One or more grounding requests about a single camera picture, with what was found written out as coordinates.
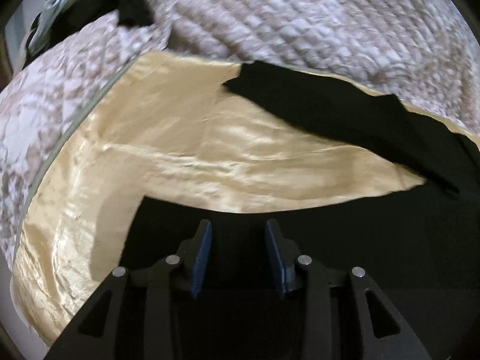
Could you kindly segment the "black pants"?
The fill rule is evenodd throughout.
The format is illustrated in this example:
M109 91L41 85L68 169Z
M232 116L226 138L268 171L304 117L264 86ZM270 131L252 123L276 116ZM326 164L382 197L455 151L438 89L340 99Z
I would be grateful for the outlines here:
M479 357L479 148L394 95L262 62L225 83L310 133L358 144L425 179L405 191L290 214L223 214L143 200L120 261L152 267L212 225L202 289L172 316L172 359L300 359L265 240L284 238L325 267L362 267L414 330L428 359Z

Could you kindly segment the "golden satin bedsheet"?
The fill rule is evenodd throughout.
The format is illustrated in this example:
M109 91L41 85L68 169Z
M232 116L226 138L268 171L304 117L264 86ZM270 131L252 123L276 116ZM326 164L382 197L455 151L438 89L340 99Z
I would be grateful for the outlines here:
M368 150L289 126L222 84L236 63L140 57L39 175L12 297L52 343L120 260L143 197L257 214L377 197L422 183Z

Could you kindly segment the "quilted floral comforter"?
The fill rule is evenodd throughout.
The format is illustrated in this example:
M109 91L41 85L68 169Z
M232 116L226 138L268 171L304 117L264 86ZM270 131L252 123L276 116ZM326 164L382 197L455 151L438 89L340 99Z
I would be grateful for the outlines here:
M349 77L479 130L479 41L452 0L146 0L153 24L113 11L18 69L1 92L1 253L15 256L32 181L109 80L151 50L263 60Z

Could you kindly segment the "dark clothes pile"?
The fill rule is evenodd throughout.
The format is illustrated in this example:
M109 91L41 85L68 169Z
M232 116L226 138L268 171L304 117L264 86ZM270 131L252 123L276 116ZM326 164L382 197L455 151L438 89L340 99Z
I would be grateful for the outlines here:
M46 0L25 35L18 69L113 11L118 13L118 24L126 28L153 24L153 12L146 0Z

